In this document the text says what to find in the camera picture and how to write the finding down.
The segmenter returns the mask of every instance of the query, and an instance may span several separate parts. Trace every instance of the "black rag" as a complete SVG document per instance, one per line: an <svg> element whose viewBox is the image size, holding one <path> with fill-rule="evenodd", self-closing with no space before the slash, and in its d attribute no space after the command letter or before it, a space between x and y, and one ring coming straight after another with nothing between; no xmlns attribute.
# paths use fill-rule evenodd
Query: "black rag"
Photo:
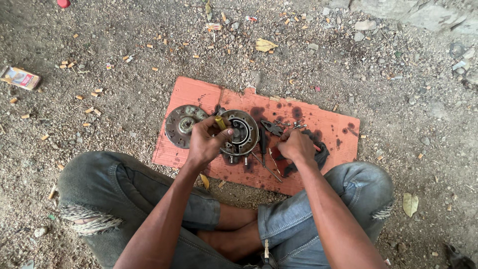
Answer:
<svg viewBox="0 0 478 269"><path fill-rule="evenodd" d="M320 148L320 152L318 150L315 150L314 160L317 162L317 167L319 167L319 170L322 169L322 167L324 167L324 165L326 164L327 156L330 155L327 146L324 142L317 141L314 137L314 134L310 130L303 130L302 133L308 135L310 139L314 142L314 145ZM277 156L275 160L279 161L283 159L285 159L285 157L281 154ZM297 171L297 166L295 166L294 163L291 163L284 169L284 176L287 177L290 172L295 171Z"/></svg>

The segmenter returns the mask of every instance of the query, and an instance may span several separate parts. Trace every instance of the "hand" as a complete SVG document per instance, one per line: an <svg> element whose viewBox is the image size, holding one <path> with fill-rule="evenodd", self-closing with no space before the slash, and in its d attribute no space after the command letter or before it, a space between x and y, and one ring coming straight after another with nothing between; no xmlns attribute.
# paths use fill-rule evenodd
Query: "hand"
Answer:
<svg viewBox="0 0 478 269"><path fill-rule="evenodd" d="M281 136L281 141L277 143L277 148L292 162L304 162L314 160L314 143L308 135L301 133L297 129L289 129Z"/></svg>
<svg viewBox="0 0 478 269"><path fill-rule="evenodd" d="M224 118L223 120L226 126L231 125L228 120ZM219 148L224 147L224 143L232 134L233 131L230 128L224 131L219 130L214 116L194 124L186 163L199 171L206 169L207 165L217 157Z"/></svg>

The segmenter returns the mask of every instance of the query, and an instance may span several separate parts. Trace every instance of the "rusty metal disc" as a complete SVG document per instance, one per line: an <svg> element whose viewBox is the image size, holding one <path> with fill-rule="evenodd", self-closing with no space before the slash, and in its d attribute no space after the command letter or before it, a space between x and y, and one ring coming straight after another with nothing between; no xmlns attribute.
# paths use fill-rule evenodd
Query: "rusty metal disc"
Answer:
<svg viewBox="0 0 478 269"><path fill-rule="evenodd" d="M164 132L169 141L177 147L189 148L193 125L207 118L206 112L193 105L175 108L166 118Z"/></svg>

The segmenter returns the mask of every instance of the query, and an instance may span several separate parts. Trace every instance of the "red bottle cap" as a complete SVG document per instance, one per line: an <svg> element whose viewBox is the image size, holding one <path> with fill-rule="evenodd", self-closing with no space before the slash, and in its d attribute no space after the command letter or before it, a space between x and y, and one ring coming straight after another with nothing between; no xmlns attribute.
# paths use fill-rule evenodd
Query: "red bottle cap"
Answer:
<svg viewBox="0 0 478 269"><path fill-rule="evenodd" d="M69 0L56 0L56 3L64 9L70 6Z"/></svg>

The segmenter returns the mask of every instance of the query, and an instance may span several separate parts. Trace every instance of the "leg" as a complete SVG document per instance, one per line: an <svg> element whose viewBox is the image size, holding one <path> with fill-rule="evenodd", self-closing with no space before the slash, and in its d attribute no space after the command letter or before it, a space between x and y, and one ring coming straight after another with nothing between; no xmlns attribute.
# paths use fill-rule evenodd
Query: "leg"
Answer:
<svg viewBox="0 0 478 269"><path fill-rule="evenodd" d="M375 242L392 209L393 184L387 172L368 162L352 162L334 167L324 177ZM258 222L260 238L269 240L281 269L330 267L305 191L261 205Z"/></svg>
<svg viewBox="0 0 478 269"><path fill-rule="evenodd" d="M84 153L70 161L60 175L62 217L75 221L73 229L102 267L112 268L172 181L126 154ZM228 221L221 216L221 210ZM252 222L255 215L254 211L221 205L201 188L193 189L172 267L238 267L186 228L237 229Z"/></svg>

